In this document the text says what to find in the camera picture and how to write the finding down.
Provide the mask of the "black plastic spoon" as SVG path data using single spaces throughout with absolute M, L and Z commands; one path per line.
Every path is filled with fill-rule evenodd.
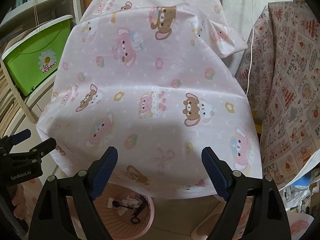
M 125 203 L 121 203 L 119 201 L 113 200 L 112 201 L 112 205 L 114 207 L 123 207 L 129 210 L 135 210 L 137 208 L 140 207 L 139 202 L 125 202 Z

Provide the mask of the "white tissue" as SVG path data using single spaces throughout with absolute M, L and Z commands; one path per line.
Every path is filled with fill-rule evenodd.
M 139 198 L 131 198 L 130 195 L 127 195 L 127 197 L 125 199 L 122 199 L 120 201 L 121 203 L 125 203 L 125 202 L 139 202 L 139 205 L 140 205 L 140 200 Z M 123 216 L 127 211 L 134 211 L 134 210 L 129 210 L 129 209 L 126 209 L 126 208 L 123 208 L 123 207 L 119 207 L 117 213 L 119 216 Z

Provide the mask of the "pink woven trash basket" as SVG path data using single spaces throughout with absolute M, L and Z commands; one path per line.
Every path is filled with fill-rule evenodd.
M 139 224 L 132 224 L 130 221 L 135 210 L 127 211 L 123 216 L 119 216 L 117 213 L 119 208 L 112 205 L 113 200 L 121 201 L 127 195 L 130 195 L 131 198 L 139 198 L 140 204 L 144 200 L 148 202 L 147 207 L 138 216 Z M 138 239 L 144 236 L 151 228 L 155 215 L 154 204 L 150 197 L 111 183 L 107 184 L 103 194 L 96 198 L 94 205 L 113 239 Z

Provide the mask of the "green plastic storage box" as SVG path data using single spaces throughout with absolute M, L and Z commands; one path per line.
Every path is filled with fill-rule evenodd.
M 71 32 L 72 15 L 51 20 L 16 42 L 2 60 L 17 89 L 27 96 L 59 66 Z

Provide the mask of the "white shelf unit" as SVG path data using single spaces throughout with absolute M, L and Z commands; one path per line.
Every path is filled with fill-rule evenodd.
M 81 0 L 1 0 L 1 135 L 22 113 L 37 123 L 31 95 L 58 68 Z

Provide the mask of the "pink cartoon bear sheet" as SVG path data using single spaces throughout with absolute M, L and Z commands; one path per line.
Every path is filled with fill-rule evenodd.
M 250 106 L 223 62 L 245 48 L 220 0 L 93 0 L 68 37 L 37 131 L 56 140 L 52 158 L 69 176 L 115 147 L 112 183 L 150 197 L 215 194 L 205 147 L 261 178 Z

